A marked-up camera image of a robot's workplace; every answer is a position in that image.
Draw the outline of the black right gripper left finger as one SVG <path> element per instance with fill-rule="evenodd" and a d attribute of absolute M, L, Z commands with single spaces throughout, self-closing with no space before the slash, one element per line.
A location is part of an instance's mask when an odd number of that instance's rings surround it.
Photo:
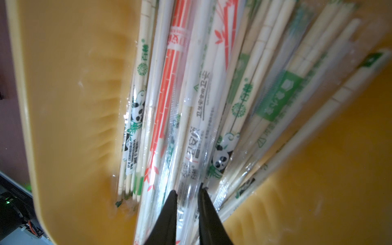
<path fill-rule="evenodd" d="M 145 245 L 176 244 L 177 200 L 178 195 L 176 191 L 170 191 Z"/>

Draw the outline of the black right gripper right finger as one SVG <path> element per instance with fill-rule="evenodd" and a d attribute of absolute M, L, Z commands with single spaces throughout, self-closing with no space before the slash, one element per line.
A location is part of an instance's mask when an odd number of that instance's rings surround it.
<path fill-rule="evenodd" d="M 226 233 L 206 189 L 198 193 L 200 245 L 233 245 Z"/>

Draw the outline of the red striped chopsticks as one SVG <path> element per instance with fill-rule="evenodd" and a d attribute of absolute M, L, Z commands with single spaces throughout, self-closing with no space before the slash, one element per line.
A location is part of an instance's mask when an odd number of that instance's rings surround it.
<path fill-rule="evenodd" d="M 169 30 L 148 166 L 145 172 L 143 193 L 141 195 L 140 220 L 137 225 L 138 232 L 135 235 L 135 245 L 143 245 L 151 229 L 150 222 L 154 207 L 157 204 L 154 201 L 154 196 L 158 188 L 160 174 L 162 173 L 160 162 L 163 156 L 171 97 L 179 72 L 179 62 L 183 58 L 184 49 L 189 41 L 188 25 L 192 19 L 194 5 L 194 1 L 177 1 Z"/>

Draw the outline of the red bamboo print chopsticks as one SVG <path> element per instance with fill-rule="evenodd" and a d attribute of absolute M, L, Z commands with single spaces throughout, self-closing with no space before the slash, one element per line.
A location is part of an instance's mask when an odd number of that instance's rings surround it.
<path fill-rule="evenodd" d="M 208 34 L 207 49 L 199 72 L 198 91 L 187 132 L 182 168 L 177 180 L 177 245 L 187 244 L 192 234 L 196 192 L 205 171 L 207 145 L 211 138 L 218 101 L 223 91 L 223 75 L 229 63 L 236 36 L 239 11 L 244 1 L 217 1 L 213 23 Z"/>

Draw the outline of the panda print wrapped chopsticks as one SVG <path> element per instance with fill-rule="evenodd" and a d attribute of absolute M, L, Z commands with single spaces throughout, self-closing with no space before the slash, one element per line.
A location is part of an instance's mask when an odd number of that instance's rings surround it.
<path fill-rule="evenodd" d="M 156 7 L 157 1 L 141 2 L 137 48 L 125 115 L 124 140 L 117 185 L 117 207 L 122 204 L 123 199 L 128 199 L 132 192 L 131 183 L 136 166 L 134 157 L 137 156 L 143 125 Z"/>

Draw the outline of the yellow plastic storage box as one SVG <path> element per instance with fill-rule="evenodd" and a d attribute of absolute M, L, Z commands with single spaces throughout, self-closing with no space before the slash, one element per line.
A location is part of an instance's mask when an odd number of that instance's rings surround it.
<path fill-rule="evenodd" d="M 58 245 L 130 245 L 111 208 L 138 1 L 1 2 L 1 170 Z M 392 67 L 225 222 L 237 245 L 392 242 Z"/>

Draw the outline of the green panda wrapped chopsticks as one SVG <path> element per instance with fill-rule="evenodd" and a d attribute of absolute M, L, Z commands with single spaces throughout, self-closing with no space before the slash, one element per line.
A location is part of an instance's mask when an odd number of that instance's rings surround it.
<path fill-rule="evenodd" d="M 226 120 L 212 152 L 205 188 L 214 194 L 239 141 L 250 106 L 261 85 L 254 79 L 261 59 L 273 53 L 295 9 L 296 1 L 272 1 L 261 26 L 252 24 L 244 40 L 233 76 L 236 92 L 224 112 Z"/>

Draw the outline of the green label wrapped chopsticks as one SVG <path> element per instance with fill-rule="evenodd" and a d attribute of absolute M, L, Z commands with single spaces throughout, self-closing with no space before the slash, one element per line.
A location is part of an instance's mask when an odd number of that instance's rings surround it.
<path fill-rule="evenodd" d="M 312 27 L 299 44 L 285 69 L 269 82 L 264 90 L 264 97 L 254 111 L 247 128 L 233 152 L 222 184 L 214 198 L 214 207 L 219 208 L 249 153 L 258 147 L 258 139 L 268 126 L 280 114 L 293 96 L 314 64 L 341 32 L 344 24 L 357 9 L 357 3 L 345 1 L 329 1 Z"/>

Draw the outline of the plain wrapped chopsticks right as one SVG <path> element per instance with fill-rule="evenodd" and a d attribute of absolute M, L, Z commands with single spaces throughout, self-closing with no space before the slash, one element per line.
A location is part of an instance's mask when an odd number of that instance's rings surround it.
<path fill-rule="evenodd" d="M 392 57 L 389 49 L 370 53 L 355 73 L 335 92 L 330 99 L 296 132 L 293 137 L 268 162 L 262 165 L 219 209 L 218 216 L 225 221 L 267 178 L 278 169 L 302 143 L 331 119 L 343 106 L 351 102 L 362 91 L 376 73 L 385 67 Z"/>

